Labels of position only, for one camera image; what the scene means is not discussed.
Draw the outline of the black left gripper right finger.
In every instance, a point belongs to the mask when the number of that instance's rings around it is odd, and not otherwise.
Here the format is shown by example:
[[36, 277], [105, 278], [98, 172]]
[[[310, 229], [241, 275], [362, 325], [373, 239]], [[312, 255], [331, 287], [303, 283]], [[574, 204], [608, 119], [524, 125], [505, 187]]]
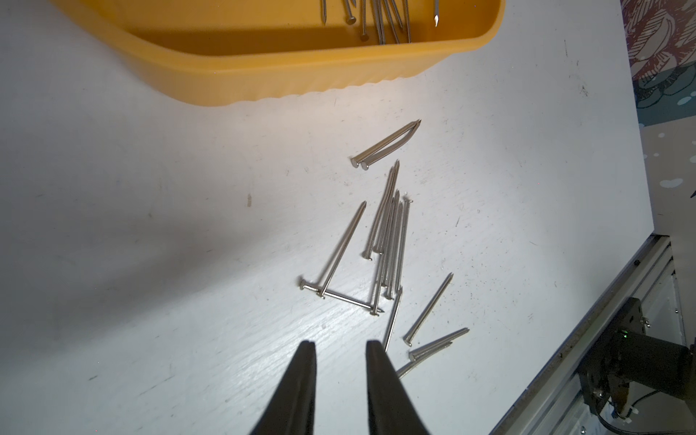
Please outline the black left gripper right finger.
[[376, 435], [429, 434], [379, 341], [365, 350], [368, 426]]

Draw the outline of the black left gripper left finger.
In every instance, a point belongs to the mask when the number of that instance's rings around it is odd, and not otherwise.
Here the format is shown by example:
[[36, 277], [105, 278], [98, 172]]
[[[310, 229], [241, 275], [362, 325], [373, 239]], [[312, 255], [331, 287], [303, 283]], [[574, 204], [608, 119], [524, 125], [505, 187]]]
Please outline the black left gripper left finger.
[[313, 434], [316, 375], [315, 344], [303, 341], [251, 434]]

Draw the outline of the steel nail long diagonal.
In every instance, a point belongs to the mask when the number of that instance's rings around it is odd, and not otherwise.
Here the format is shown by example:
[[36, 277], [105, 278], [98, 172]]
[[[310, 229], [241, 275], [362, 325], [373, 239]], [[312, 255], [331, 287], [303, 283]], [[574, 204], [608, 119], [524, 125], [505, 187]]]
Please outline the steel nail long diagonal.
[[413, 326], [409, 329], [409, 331], [402, 337], [402, 340], [407, 344], [407, 346], [412, 346], [413, 345], [413, 339], [415, 335], [417, 335], [418, 331], [422, 328], [423, 324], [425, 323], [426, 319], [432, 312], [432, 310], [435, 308], [436, 304], [439, 302], [440, 298], [450, 285], [452, 279], [454, 277], [453, 273], [449, 273], [447, 277], [444, 279], [436, 293], [433, 295], [427, 306], [425, 306], [424, 310], [420, 313], [416, 321], [414, 322]]

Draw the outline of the steel nail pile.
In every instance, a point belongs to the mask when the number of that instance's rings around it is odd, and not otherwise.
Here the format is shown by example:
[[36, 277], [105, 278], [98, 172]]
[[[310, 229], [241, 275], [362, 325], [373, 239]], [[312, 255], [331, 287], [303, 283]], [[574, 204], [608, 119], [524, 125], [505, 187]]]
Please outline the steel nail pile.
[[367, 207], [366, 202], [359, 206], [353, 216], [326, 267], [326, 271], [322, 274], [322, 279], [316, 284], [311, 284], [302, 279], [299, 281], [300, 289], [311, 291], [322, 298], [330, 297], [357, 306], [368, 311], [371, 315], [380, 315], [383, 312], [382, 308], [379, 307], [381, 291], [385, 289], [386, 298], [392, 300], [395, 288], [401, 279], [401, 268], [395, 266], [395, 263], [398, 261], [398, 255], [402, 253], [400, 245], [403, 243], [402, 237], [406, 231], [406, 218], [402, 216], [403, 200], [401, 199], [400, 191], [396, 188], [400, 168], [400, 162], [395, 162], [388, 172], [384, 193], [378, 203], [373, 226], [370, 228], [365, 248], [362, 252], [362, 258], [367, 260], [371, 260], [373, 256], [378, 257], [371, 287], [371, 299], [366, 302], [330, 289], [335, 272], [364, 215]]

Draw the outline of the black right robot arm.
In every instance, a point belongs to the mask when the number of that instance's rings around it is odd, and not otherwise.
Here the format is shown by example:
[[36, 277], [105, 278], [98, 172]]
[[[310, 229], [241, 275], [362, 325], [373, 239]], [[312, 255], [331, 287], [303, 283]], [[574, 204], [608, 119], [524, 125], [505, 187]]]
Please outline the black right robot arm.
[[581, 360], [577, 374], [584, 402], [594, 415], [609, 402], [625, 407], [632, 382], [682, 400], [695, 413], [695, 347], [647, 335], [638, 298], [626, 300]]

